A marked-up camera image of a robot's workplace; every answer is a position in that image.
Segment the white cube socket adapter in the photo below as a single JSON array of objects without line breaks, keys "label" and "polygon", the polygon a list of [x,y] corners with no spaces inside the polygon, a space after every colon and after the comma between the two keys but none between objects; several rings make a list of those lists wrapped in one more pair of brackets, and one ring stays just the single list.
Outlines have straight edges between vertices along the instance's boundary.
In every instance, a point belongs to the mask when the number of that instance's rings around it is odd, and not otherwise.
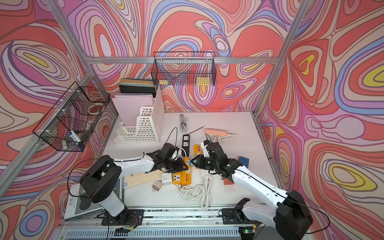
[{"label": "white cube socket adapter", "polygon": [[173,184],[173,175],[171,173],[163,173],[161,178],[163,186],[169,186]]}]

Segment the teal plug adapter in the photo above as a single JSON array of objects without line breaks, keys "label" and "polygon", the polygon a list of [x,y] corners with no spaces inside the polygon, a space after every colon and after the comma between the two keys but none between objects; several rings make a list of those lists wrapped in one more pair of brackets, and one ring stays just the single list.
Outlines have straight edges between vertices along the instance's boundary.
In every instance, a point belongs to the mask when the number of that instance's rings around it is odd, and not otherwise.
[{"label": "teal plug adapter", "polygon": [[195,167],[195,165],[193,164],[192,160],[188,160],[188,163],[189,163],[189,165],[190,165],[192,168]]}]

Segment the orange power strip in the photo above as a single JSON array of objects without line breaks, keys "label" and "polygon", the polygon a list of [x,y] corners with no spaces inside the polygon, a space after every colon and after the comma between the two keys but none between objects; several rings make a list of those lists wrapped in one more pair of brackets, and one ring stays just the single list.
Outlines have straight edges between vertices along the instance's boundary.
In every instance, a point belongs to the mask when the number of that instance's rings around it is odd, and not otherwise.
[{"label": "orange power strip", "polygon": [[202,154],[202,149],[200,145],[194,145],[194,156],[197,157],[198,155]]}]

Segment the orange cube socket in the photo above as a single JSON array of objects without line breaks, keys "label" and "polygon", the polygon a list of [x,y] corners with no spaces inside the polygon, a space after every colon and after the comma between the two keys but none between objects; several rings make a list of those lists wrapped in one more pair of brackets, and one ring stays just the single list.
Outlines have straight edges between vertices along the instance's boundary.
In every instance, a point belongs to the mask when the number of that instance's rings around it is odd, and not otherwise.
[{"label": "orange cube socket", "polygon": [[223,183],[224,183],[225,186],[230,186],[230,185],[234,185],[235,184],[235,183],[231,182],[228,179],[223,179]]}]

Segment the black power strip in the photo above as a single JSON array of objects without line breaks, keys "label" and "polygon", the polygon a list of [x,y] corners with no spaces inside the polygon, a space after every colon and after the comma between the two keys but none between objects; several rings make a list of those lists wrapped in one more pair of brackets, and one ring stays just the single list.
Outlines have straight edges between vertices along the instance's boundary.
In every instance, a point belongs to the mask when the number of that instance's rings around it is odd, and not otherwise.
[{"label": "black power strip", "polygon": [[184,156],[190,155],[190,135],[183,135],[182,148],[184,150]]}]

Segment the pink small plug adapter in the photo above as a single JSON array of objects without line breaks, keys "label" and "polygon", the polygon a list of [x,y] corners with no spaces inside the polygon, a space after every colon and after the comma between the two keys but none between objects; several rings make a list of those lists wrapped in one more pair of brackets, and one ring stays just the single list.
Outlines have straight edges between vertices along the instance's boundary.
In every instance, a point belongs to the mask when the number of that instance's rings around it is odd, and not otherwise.
[{"label": "pink small plug adapter", "polygon": [[163,183],[160,180],[156,180],[155,183],[152,185],[152,191],[158,192],[163,186]]}]

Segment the blue cube socket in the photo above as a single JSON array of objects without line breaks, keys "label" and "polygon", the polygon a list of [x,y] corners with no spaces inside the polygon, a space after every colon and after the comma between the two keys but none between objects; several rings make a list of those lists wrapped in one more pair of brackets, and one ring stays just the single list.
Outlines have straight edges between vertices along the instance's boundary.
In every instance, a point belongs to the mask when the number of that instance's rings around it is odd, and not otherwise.
[{"label": "blue cube socket", "polygon": [[238,161],[243,164],[246,168],[249,167],[250,160],[248,158],[239,157]]}]

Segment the pink power strip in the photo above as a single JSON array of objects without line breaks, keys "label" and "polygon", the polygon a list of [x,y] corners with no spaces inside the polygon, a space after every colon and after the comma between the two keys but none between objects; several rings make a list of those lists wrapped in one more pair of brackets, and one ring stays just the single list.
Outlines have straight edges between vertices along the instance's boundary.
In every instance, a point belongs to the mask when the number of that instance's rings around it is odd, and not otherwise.
[{"label": "pink power strip", "polygon": [[205,134],[226,137],[228,132],[224,130],[219,130],[219,129],[206,128]]}]

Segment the yellow power strip with adapters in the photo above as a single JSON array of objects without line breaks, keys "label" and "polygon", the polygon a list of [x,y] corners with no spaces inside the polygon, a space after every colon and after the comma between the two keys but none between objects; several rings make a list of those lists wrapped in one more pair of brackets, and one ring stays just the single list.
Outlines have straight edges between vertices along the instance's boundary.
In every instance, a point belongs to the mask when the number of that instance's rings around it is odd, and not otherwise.
[{"label": "yellow power strip with adapters", "polygon": [[181,174],[181,184],[183,186],[188,186],[192,182],[192,177],[191,177],[191,166],[190,166],[190,158],[185,157],[183,158],[183,161],[187,165],[188,169],[183,171]]}]

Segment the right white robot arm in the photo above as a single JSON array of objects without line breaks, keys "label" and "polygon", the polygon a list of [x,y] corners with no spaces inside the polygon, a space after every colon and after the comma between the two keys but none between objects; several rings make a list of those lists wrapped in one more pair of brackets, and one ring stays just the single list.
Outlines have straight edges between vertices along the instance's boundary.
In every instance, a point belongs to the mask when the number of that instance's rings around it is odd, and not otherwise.
[{"label": "right white robot arm", "polygon": [[241,162],[229,158],[218,142],[205,140],[201,149],[202,154],[191,160],[196,168],[245,188],[265,204],[259,207],[244,198],[239,207],[241,216],[275,228],[285,240],[301,240],[306,235],[314,220],[300,193],[287,192],[259,178]]}]

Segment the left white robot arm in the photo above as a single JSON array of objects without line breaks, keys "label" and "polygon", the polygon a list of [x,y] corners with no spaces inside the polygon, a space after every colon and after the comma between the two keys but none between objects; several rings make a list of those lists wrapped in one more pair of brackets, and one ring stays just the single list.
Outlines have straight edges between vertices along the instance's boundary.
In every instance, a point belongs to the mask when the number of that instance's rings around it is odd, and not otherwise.
[{"label": "left white robot arm", "polygon": [[80,185],[92,203],[103,207],[108,217],[117,218],[128,209],[113,190],[116,183],[126,176],[159,170],[171,174],[188,170],[179,155],[179,148],[166,143],[160,150],[128,159],[113,159],[104,155],[83,174]]}]

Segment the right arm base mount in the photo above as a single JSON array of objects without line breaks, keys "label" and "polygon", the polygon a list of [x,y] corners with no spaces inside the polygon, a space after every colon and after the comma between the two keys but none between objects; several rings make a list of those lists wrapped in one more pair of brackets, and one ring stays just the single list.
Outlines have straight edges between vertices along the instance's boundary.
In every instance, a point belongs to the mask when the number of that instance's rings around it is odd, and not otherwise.
[{"label": "right arm base mount", "polygon": [[262,223],[254,220],[249,220],[242,211],[236,209],[221,209],[219,216],[222,217],[224,225],[256,225]]}]

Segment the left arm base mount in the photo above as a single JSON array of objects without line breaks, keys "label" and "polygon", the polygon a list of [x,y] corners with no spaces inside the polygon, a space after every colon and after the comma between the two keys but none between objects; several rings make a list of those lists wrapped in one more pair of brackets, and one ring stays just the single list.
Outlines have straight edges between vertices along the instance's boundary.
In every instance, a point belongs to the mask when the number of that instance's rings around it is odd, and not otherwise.
[{"label": "left arm base mount", "polygon": [[144,218],[144,210],[124,209],[116,217],[112,217],[108,212],[104,213],[102,226],[140,226]]}]

